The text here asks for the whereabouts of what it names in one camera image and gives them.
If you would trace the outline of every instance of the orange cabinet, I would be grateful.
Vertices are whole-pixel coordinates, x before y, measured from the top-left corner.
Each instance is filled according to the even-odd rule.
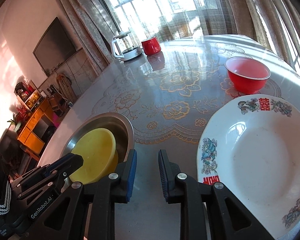
[[[52,122],[53,114],[52,107],[50,106],[48,100],[44,99],[29,120],[25,123],[23,129],[18,134],[17,139],[30,150],[36,154],[39,154],[44,146],[44,142],[34,134],[34,127],[37,125],[43,115],[45,115]]]
[[[31,132],[25,142],[25,145],[34,153],[39,154],[44,146],[44,142]]]
[[[29,128],[24,128],[24,130],[22,131],[22,133],[19,135],[19,141],[22,142],[23,144],[26,142],[26,140],[28,139],[29,134],[31,133]]]

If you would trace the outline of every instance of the red bowl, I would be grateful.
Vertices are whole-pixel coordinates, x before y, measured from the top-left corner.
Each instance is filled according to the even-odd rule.
[[[225,67],[234,88],[245,94],[258,92],[271,75],[266,65],[247,57],[229,58]]]

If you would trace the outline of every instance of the red cup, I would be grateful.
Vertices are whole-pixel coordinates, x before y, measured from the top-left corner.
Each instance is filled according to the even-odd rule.
[[[151,37],[141,42],[143,51],[146,55],[151,56],[161,51],[160,44],[156,37]]]
[[[266,65],[247,57],[229,58],[225,66],[234,88],[245,94],[258,92],[271,75]]]

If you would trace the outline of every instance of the plate rim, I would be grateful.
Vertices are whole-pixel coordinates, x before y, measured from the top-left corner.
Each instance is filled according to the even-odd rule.
[[[247,101],[247,100],[251,100],[251,99],[253,99],[253,98],[263,98],[263,97],[266,97],[266,98],[268,98],[268,99],[275,99],[275,100],[277,100],[277,101],[282,101],[283,103],[288,103],[289,105],[291,105],[292,106],[292,109],[294,110],[294,111],[297,111],[299,114],[300,114],[300,111],[293,105],[293,104],[291,104],[290,102],[288,102],[287,100],[285,100],[285,99],[283,99],[283,98],[278,98],[278,97],[275,97],[275,96],[271,96],[271,95],[266,95],[266,94],[252,94],[252,95],[244,95],[244,96],[240,96],[240,97],[237,97],[237,98],[234,98],[234,99],[232,99],[232,100],[230,100],[229,102],[227,102],[223,107],[226,107],[227,105],[229,105],[230,103],[231,104],[233,104],[234,102],[236,102],[236,103],[238,103],[239,101]],[[198,169],[198,164],[200,163],[199,161],[198,161],[198,154],[201,154],[201,149],[200,149],[200,146],[201,146],[201,142],[203,141],[203,139],[205,138],[205,137],[209,137],[209,136],[206,136],[206,134],[207,134],[207,132],[208,132],[208,128],[210,129],[210,127],[212,126],[212,122],[211,122],[211,120],[213,119],[213,118],[215,118],[215,116],[216,115],[218,115],[218,112],[223,108],[223,107],[221,107],[220,109],[218,109],[218,111],[216,111],[212,116],[211,116],[211,118],[209,119],[209,121],[208,121],[208,123],[207,123],[207,125],[206,125],[206,127],[205,127],[205,129],[203,130],[203,133],[202,133],[202,135],[201,135],[201,137],[200,137],[200,140],[199,140],[199,144],[198,144],[198,148],[197,148],[197,153],[196,153],[196,166],[197,166],[197,181],[199,181],[199,169]],[[284,236],[284,235],[286,235],[287,233],[289,233],[297,224],[298,224],[298,222],[300,221],[300,216],[298,216],[292,223],[291,223],[291,226],[292,227],[290,227],[289,226],[289,228],[286,228],[284,225],[283,225],[283,228],[285,228],[285,229],[288,229],[288,231],[286,231],[286,233],[284,233],[283,235],[281,235],[281,233],[280,233],[280,236],[279,236],[279,238],[280,237],[282,237],[282,236]]]

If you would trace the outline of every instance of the television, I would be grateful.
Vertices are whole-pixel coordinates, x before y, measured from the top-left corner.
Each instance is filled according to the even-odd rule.
[[[76,52],[58,17],[50,24],[33,54],[47,77]]]

